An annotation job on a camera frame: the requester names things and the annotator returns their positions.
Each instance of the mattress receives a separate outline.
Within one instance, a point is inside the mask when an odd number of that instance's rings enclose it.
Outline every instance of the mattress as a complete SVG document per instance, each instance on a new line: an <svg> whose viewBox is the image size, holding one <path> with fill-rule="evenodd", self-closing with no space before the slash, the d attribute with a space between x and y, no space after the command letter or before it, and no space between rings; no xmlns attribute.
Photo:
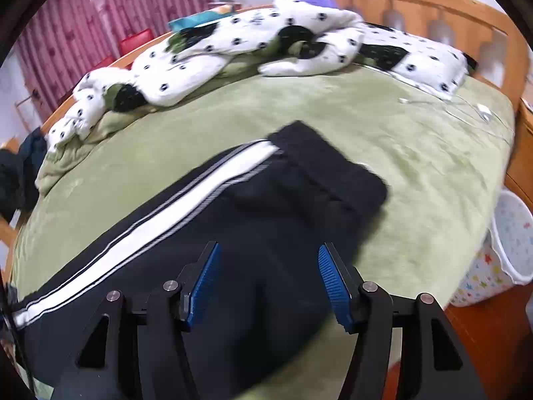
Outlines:
<svg viewBox="0 0 533 400"><path fill-rule="evenodd" d="M149 114L101 142L39 200L14 248L20 299L192 168L299 119L389 187L353 255L363 278L391 294L431 293L444 306L481 245L514 125L510 101L497 90L467 77L457 94L445 105L351 65L313 77L254 76ZM499 119L481 120L477 103ZM291 363L243 397L336 398L354 343L331 317Z"/></svg>

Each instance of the trash can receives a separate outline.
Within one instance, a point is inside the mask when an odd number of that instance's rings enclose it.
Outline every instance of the trash can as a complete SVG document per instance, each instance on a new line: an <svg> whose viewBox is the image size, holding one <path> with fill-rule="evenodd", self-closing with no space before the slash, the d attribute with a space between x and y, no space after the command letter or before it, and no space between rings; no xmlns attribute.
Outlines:
<svg viewBox="0 0 533 400"><path fill-rule="evenodd" d="M504 189L481 250L451 299L455 307L483 301L533 279L533 215Z"/></svg>

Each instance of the black cable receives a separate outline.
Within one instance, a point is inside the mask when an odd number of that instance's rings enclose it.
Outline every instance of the black cable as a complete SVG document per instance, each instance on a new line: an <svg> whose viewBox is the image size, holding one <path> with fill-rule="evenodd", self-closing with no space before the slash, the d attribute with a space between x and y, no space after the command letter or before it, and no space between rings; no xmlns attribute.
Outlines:
<svg viewBox="0 0 533 400"><path fill-rule="evenodd" d="M8 329L13 334L13 339L15 341L15 346L17 347L17 352L20 354L20 359L22 360L22 366L26 370L26 376L28 377L28 385L31 390L31 392L35 395L35 383L33 380L33 375L31 374L30 367L28 365L28 359L26 358L26 352L24 350L24 347L22 347L22 343L19 340L19 335L17 333L15 321L13 320L13 313L11 312L11 308L9 304L7 303L7 294L4 288L4 280L2 279L2 272L0 271L0 285L2 292L0 293L0 309L2 310L2 313L4 314L4 317L7 319L7 323L9 324Z"/></svg>

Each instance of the polka dot pillow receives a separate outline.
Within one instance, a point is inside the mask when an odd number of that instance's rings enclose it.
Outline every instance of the polka dot pillow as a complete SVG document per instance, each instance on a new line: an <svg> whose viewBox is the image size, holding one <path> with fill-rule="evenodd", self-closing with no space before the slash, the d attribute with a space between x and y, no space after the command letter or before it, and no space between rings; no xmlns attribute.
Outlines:
<svg viewBox="0 0 533 400"><path fill-rule="evenodd" d="M391 76L443 100L468 73L465 55L445 44L382 25L361 23L363 45L357 63L381 69Z"/></svg>

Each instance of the red chair backrest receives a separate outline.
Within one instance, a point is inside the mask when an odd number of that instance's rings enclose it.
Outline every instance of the red chair backrest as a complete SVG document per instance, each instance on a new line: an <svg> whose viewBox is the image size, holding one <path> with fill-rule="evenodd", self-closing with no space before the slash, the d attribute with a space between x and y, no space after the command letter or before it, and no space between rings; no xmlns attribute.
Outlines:
<svg viewBox="0 0 533 400"><path fill-rule="evenodd" d="M99 68L106 68L107 66L109 66L111 63L113 63L115 60L113 60L113 57L111 56L107 56L106 58L104 58L100 63L94 65L92 68L89 69L89 72L90 71L93 71L95 69L99 69Z"/></svg>
<svg viewBox="0 0 533 400"><path fill-rule="evenodd" d="M118 49L123 56L153 39L155 38L152 30L146 29L118 42Z"/></svg>

